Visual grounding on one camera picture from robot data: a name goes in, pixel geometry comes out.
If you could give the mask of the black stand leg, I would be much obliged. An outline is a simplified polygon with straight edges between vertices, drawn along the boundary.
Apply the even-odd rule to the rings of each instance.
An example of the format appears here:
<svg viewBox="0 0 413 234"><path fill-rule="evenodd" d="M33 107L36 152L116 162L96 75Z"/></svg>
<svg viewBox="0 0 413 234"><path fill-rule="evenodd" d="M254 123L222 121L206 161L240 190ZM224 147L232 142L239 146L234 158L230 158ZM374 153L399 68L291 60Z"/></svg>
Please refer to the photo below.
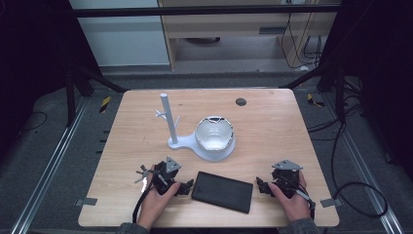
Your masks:
<svg viewBox="0 0 413 234"><path fill-rule="evenodd" d="M345 122L345 110L344 110L344 83L345 75L344 69L341 65L323 64L319 67L307 72L298 79L280 86L280 89L295 89L300 84L305 83L311 78L319 76L320 80L317 84L317 90L319 92L327 92L332 86L335 86L335 113L341 123Z"/></svg>
<svg viewBox="0 0 413 234"><path fill-rule="evenodd" d="M74 88L77 88L82 97L90 97L94 93L94 89L89 80L95 80L101 85L115 91L117 93L124 93L126 88L118 86L109 80L105 79L102 75L94 73L93 71L82 67L72 65L65 74L65 90L67 101L67 124L69 127L75 120L75 93Z"/></svg>

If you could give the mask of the black horizontal frame bar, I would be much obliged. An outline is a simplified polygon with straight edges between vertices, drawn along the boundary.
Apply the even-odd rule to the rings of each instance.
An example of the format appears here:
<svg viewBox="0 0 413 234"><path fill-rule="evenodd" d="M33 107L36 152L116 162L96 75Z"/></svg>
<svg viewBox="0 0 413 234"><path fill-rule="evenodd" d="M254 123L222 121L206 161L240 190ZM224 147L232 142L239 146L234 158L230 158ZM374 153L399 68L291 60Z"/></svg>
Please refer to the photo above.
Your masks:
<svg viewBox="0 0 413 234"><path fill-rule="evenodd" d="M245 5L245 6L194 6L162 8L80 9L69 15L77 18L105 17L152 17L152 16L196 16L196 15L240 15L240 14L284 14L284 13L331 13L340 11L340 4L316 5Z"/></svg>

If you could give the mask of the aluminium floor rail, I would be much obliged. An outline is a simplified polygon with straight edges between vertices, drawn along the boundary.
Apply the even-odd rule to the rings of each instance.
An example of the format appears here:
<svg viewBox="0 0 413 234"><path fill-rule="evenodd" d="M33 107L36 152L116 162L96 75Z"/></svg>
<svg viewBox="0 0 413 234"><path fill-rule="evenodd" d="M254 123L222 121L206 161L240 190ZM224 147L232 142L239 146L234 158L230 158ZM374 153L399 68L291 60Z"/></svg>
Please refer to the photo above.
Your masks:
<svg viewBox="0 0 413 234"><path fill-rule="evenodd" d="M60 162L63 159L65 152L78 129L78 126L84 116L88 102L88 97L80 98L79 104L75 109L75 117L72 123L65 128L55 148L55 151L51 156L51 159L49 160L45 170L43 171L40 179L38 180L31 196L29 197L26 205L24 206L24 209L20 213L19 218L13 225L10 234L27 233L31 222L37 214L37 211L43 202L43 199L50 187L50 184L55 177Z"/></svg>
<svg viewBox="0 0 413 234"><path fill-rule="evenodd" d="M363 160L362 155L358 150L353 137L351 136L351 133L346 128L342 129L342 140L344 141L344 145L349 153L349 157L352 160L352 163L357 171L360 180L363 183L372 185L377 190L382 191L377 180L374 178L373 174ZM387 233L404 234L404 230L402 229L397 217L395 216L391 205L388 205L388 209L385 210L385 196L380 197L379 194L373 191L371 188L367 188L366 193L368 194L368 197L376 213L382 213L380 220Z"/></svg>

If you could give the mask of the black wallet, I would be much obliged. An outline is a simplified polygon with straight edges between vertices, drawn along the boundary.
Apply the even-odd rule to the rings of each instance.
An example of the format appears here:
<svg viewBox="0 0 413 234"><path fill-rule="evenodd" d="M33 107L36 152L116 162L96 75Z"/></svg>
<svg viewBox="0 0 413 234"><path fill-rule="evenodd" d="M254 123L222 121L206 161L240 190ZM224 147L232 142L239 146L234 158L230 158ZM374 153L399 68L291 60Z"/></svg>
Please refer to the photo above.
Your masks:
<svg viewBox="0 0 413 234"><path fill-rule="evenodd" d="M205 172L198 172L192 199L248 214L253 184Z"/></svg>

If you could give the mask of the silver keys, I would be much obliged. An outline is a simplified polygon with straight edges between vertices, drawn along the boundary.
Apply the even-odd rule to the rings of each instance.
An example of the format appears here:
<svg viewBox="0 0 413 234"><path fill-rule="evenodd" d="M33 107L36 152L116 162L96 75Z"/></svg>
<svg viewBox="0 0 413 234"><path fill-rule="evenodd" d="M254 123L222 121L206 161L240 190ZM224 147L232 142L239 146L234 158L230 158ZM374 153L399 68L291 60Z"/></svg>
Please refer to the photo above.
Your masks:
<svg viewBox="0 0 413 234"><path fill-rule="evenodd" d="M140 175L140 178L135 181L135 183L139 183L142 181L148 182L150 180L150 175L152 174L151 169L147 169L144 165L140 166L140 170L136 171L137 174Z"/></svg>

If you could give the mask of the person's right hand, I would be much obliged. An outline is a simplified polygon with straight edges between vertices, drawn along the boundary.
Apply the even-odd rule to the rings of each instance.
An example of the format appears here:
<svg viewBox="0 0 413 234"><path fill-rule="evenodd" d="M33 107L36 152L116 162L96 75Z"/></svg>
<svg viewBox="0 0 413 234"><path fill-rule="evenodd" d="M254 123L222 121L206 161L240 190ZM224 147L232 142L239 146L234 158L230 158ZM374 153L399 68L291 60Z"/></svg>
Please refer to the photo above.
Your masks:
<svg viewBox="0 0 413 234"><path fill-rule="evenodd" d="M311 211L305 198L298 194L294 194L291 198L287 198L272 182L269 183L269 188L279 200L282 210L290 223L311 217Z"/></svg>

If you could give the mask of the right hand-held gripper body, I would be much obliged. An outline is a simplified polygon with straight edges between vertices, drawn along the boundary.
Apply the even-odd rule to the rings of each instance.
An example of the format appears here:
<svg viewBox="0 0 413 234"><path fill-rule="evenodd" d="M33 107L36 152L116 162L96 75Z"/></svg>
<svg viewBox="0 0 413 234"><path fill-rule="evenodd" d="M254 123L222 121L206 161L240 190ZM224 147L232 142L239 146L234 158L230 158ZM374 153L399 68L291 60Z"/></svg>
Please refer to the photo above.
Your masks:
<svg viewBox="0 0 413 234"><path fill-rule="evenodd" d="M287 198L291 198L299 188L299 172L303 167L289 160L282 160L272 167L274 184Z"/></svg>

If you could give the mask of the grey tape piece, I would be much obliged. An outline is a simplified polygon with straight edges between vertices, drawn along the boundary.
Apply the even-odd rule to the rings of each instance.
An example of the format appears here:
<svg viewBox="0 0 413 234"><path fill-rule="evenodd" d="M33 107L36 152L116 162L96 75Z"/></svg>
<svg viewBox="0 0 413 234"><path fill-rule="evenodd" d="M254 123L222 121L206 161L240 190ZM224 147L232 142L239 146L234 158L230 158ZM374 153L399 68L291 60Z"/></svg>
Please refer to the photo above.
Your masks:
<svg viewBox="0 0 413 234"><path fill-rule="evenodd" d="M77 199L74 205L77 207L95 206L96 202L97 202L96 198L83 198L83 199Z"/></svg>
<svg viewBox="0 0 413 234"><path fill-rule="evenodd" d="M339 198L337 199L329 198L329 199L321 200L320 203L324 208L340 207L343 205L342 201Z"/></svg>

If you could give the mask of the white key stand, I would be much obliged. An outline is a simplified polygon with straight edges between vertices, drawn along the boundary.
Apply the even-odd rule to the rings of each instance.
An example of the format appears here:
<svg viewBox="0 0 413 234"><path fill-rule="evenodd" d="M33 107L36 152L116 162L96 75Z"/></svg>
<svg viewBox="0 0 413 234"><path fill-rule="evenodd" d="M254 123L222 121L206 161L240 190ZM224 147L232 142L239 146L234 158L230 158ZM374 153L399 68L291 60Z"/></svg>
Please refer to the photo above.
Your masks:
<svg viewBox="0 0 413 234"><path fill-rule="evenodd" d="M164 118L169 127L169 140L168 146L171 149L190 149L192 150L198 157L208 162L219 162L226 158L228 158L234 151L236 146L236 137L234 133L234 138L231 144L223 150L219 151L208 151L203 149L197 142L195 138L195 131L188 136L179 136L177 134L176 128L179 123L179 119L174 120L172 117L172 112L169 105L169 96L167 94L160 94L161 102L163 105L163 111L156 111L157 117Z"/></svg>

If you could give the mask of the white bowl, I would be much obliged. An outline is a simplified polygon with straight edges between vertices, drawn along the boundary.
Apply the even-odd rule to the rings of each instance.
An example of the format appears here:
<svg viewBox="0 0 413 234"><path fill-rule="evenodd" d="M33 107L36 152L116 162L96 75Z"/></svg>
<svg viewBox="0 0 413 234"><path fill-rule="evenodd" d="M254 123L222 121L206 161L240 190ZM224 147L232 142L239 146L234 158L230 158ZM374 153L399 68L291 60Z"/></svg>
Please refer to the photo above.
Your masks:
<svg viewBox="0 0 413 234"><path fill-rule="evenodd" d="M232 124L221 116L208 116L197 126L195 138L198 144L208 151L226 149L234 138Z"/></svg>

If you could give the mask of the person's left hand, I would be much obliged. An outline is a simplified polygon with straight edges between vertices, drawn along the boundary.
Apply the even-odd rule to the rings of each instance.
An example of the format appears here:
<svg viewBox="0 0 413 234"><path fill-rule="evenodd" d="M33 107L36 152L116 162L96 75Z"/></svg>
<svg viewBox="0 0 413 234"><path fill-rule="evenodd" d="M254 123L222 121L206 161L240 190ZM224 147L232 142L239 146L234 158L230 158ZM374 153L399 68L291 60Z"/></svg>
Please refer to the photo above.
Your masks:
<svg viewBox="0 0 413 234"><path fill-rule="evenodd" d="M147 177L148 183L145 192L147 195L143 199L140 206L140 213L136 219L136 224L144 227L150 231L153 224L159 219L164 210L166 209L169 201L175 195L180 187L179 182L175 182L169 190L160 195L156 188L151 184L152 174Z"/></svg>

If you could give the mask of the white cabinet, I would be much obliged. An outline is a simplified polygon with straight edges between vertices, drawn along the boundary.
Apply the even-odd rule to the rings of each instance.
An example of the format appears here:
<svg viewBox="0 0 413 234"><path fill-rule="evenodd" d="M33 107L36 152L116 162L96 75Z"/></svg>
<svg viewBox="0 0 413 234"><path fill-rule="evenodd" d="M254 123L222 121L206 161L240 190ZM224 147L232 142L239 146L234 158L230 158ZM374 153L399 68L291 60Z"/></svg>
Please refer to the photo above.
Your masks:
<svg viewBox="0 0 413 234"><path fill-rule="evenodd" d="M69 0L74 10L158 7L157 0ZM169 65L161 18L78 18L100 67Z"/></svg>

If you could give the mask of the wooden desk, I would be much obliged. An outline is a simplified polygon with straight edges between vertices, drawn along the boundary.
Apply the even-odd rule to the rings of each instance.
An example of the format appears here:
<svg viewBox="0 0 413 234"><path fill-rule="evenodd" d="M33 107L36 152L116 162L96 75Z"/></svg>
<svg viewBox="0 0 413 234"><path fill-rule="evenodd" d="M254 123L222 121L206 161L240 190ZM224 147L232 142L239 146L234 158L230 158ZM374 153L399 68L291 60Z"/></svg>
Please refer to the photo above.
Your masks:
<svg viewBox="0 0 413 234"><path fill-rule="evenodd" d="M339 4L341 0L157 0L161 7ZM304 63L308 38L327 36L335 13L284 13L240 15L163 16L169 49L175 60L176 41L183 38L276 35L287 64Z"/></svg>

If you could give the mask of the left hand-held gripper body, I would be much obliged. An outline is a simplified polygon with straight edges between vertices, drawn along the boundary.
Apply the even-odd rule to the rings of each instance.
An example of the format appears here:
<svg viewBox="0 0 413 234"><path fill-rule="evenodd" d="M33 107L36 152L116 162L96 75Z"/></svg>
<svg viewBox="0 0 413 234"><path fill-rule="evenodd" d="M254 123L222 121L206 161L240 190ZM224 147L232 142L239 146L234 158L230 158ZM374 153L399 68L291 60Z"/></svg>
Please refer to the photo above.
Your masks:
<svg viewBox="0 0 413 234"><path fill-rule="evenodd" d="M180 168L181 165L170 156L154 167L152 183L160 195L164 195L174 184L174 178Z"/></svg>

